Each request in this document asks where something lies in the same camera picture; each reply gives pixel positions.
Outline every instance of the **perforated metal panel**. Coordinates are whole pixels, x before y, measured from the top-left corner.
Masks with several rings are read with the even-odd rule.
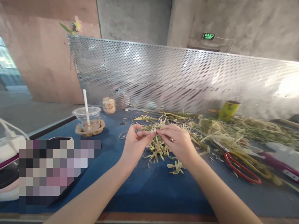
[[[69,35],[89,104],[204,113],[226,100],[238,114],[289,118],[299,113],[299,63]]]

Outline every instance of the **window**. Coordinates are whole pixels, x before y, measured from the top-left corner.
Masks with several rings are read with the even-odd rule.
[[[2,68],[17,69],[8,49],[6,48],[2,38],[0,37],[0,65]]]

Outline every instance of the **forearm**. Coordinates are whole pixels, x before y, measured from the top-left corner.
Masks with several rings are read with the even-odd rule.
[[[133,170],[120,159],[92,185],[67,203],[45,223],[95,223],[110,199]]]
[[[201,187],[220,223],[262,223],[200,156],[194,156],[186,167]]]

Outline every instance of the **white straw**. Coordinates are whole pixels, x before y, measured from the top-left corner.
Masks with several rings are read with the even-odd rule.
[[[86,119],[87,119],[87,129],[90,130],[90,121],[89,121],[88,105],[87,105],[87,97],[86,97],[85,89],[83,90],[83,97],[84,97],[85,112],[86,112]]]

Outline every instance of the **hand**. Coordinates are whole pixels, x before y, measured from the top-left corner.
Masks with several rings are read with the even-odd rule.
[[[125,165],[130,166],[132,169],[137,166],[137,163],[142,156],[144,148],[156,136],[155,132],[135,132],[137,128],[141,129],[142,126],[140,124],[134,124],[129,128],[129,131],[126,136],[124,151],[120,158],[120,161],[125,163]]]
[[[189,133],[179,126],[175,124],[165,125],[157,129],[157,134],[161,136],[163,141],[185,167],[194,157],[198,156]]]

